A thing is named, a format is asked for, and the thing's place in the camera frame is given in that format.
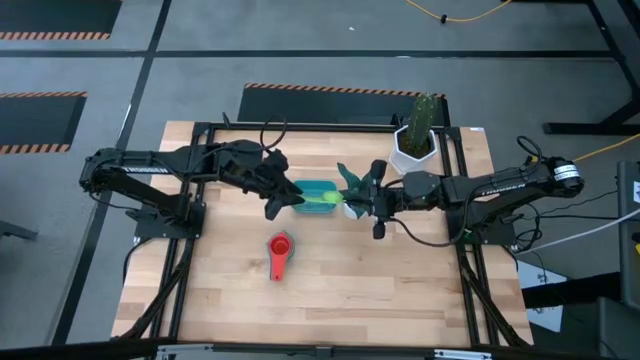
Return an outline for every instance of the blue tray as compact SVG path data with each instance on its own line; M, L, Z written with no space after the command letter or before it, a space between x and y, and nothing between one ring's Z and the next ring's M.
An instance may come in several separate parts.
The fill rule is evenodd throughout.
M327 191L336 191L338 187L329 180L296 180L293 182L302 190L303 196L321 198ZM305 202L293 205L293 209L301 214L329 214L336 208L336 204L322 204Z

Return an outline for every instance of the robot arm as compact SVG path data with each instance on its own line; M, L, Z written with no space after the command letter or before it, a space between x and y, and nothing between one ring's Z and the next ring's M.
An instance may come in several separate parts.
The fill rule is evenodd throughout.
M387 221L397 221L395 213L437 207L459 215L454 216L458 222L454 227L459 233L466 229L477 235L472 242L506 245L514 241L514 236L508 234L508 225L517 219L512 215L515 209L542 197L574 197L584 187L576 166L560 157L476 178L411 172L396 181L402 183L401 187L381 186L385 169L386 162L374 161L371 166L374 180L366 194L346 198L347 204L362 207L377 218L376 239L384 237ZM495 194L501 196L486 202L472 201Z
M249 140L184 146L171 152L102 149L86 159L80 186L91 194L115 191L157 209L167 221L188 222L189 196L167 195L129 175L171 174L193 183L222 181L267 199L265 217L273 220L283 206L304 200L298 196L302 191L284 175L287 158L276 149L267 151L263 159L263 150Z

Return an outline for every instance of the red measuring cup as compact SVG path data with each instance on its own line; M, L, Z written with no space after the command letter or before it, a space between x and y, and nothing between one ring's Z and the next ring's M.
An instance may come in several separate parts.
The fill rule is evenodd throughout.
M282 231L274 235L267 243L271 270L269 278L272 281L282 281L287 260L293 254L293 238Z

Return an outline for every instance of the green leaf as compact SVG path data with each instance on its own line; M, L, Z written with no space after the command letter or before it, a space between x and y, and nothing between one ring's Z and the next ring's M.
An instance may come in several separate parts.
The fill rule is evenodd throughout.
M359 207L356 207L355 209L354 208L351 208L351 209L353 209L353 211L356 213L356 216L357 216L358 219L360 219L362 217L362 215L364 215L364 213L366 212L366 211L364 211L364 209L359 208Z
M360 185L360 178L351 171L347 170L347 167L344 166L343 163L338 163L338 171L347 182L347 188L349 190L358 188L358 185Z
M358 191L366 191L371 184L373 184L371 173L367 173L362 180L360 180L360 184L358 184Z

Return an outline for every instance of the black mat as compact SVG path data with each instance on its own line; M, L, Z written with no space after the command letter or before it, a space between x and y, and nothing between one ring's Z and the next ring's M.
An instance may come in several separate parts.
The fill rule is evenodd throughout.
M66 152L86 92L0 93L0 155Z
M389 125L393 114L411 114L419 94L417 91L249 83L242 93L238 121L264 122L280 114L291 123ZM442 126L448 110L444 95L439 96L442 106L434 125Z
M0 0L0 40L104 40L121 0Z

